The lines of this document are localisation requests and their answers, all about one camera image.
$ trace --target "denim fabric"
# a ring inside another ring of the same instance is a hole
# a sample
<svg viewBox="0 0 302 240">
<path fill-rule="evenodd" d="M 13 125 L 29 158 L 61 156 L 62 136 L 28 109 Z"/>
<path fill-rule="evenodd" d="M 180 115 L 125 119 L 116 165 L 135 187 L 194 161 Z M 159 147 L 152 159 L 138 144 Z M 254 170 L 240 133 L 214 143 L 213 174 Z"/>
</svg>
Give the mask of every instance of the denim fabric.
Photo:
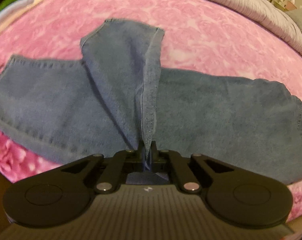
<svg viewBox="0 0 302 240">
<path fill-rule="evenodd" d="M 286 184 L 302 179 L 302 101 L 278 82 L 161 69 L 163 34 L 112 19 L 81 39 L 82 60 L 13 56 L 0 75 L 0 130 L 59 163 L 143 139 Z"/>
</svg>

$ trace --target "light blue cloth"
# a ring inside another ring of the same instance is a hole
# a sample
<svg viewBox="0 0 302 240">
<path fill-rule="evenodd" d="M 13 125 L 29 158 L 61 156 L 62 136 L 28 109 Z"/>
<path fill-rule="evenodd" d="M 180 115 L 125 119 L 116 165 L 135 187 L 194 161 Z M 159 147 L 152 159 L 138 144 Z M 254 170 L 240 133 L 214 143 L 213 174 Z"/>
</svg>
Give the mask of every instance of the light blue cloth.
<svg viewBox="0 0 302 240">
<path fill-rule="evenodd" d="M 143 139 L 286 184 L 302 179 L 302 101 L 279 82 L 161 69 L 163 35 L 112 19 L 81 39 L 82 60 L 12 56 L 0 75 L 0 130 L 58 163 Z"/>
<path fill-rule="evenodd" d="M 10 14 L 24 8 L 25 6 L 33 3 L 34 0 L 17 0 L 14 3 L 8 5 L 2 11 L 0 11 L 0 23 L 6 19 Z"/>
</svg>

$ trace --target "rose pattern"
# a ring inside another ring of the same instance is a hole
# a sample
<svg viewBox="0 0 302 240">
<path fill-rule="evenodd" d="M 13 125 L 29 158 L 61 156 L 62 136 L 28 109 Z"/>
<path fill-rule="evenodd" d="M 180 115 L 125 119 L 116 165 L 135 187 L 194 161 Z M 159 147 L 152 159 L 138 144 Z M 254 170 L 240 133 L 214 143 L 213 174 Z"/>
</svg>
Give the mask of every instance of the rose pattern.
<svg viewBox="0 0 302 240">
<path fill-rule="evenodd" d="M 275 80 L 302 100 L 302 57 L 257 23 L 208 0 L 44 0 L 0 35 L 0 73 L 12 54 L 80 59 L 80 38 L 110 17 L 163 28 L 163 67 Z M 0 172 L 10 181 L 58 166 L 0 132 Z M 302 181 L 288 187 L 292 220 L 302 215 Z"/>
</svg>

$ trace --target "ribbed gray surface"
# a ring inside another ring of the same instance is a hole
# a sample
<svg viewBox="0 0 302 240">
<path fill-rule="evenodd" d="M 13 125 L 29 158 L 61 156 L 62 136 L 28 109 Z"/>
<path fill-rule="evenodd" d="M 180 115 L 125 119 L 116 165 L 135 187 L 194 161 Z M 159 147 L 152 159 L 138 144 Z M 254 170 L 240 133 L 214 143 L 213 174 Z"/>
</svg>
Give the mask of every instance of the ribbed gray surface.
<svg viewBox="0 0 302 240">
<path fill-rule="evenodd" d="M 196 195 L 180 193 L 174 185 L 150 187 L 122 185 L 116 193 L 98 195 L 70 223 L 49 229 L 13 224 L 0 240 L 280 240 L 292 233 L 284 225 L 236 228 L 214 217 Z"/>
</svg>

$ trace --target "pink blanket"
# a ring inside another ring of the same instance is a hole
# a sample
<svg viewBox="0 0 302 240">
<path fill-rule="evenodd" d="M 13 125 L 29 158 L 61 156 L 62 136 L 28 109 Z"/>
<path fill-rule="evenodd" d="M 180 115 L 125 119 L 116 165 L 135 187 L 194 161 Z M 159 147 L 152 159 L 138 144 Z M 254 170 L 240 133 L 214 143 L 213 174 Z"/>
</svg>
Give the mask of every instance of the pink blanket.
<svg viewBox="0 0 302 240">
<path fill-rule="evenodd" d="M 302 57 L 261 26 L 207 0 L 44 0 L 0 35 L 0 72 L 11 54 L 80 59 L 80 38 L 110 17 L 166 30 L 163 67 L 276 80 L 302 100 Z M 10 181 L 58 166 L 0 132 L 0 172 Z M 289 188 L 291 220 L 302 214 L 302 181 Z"/>
</svg>

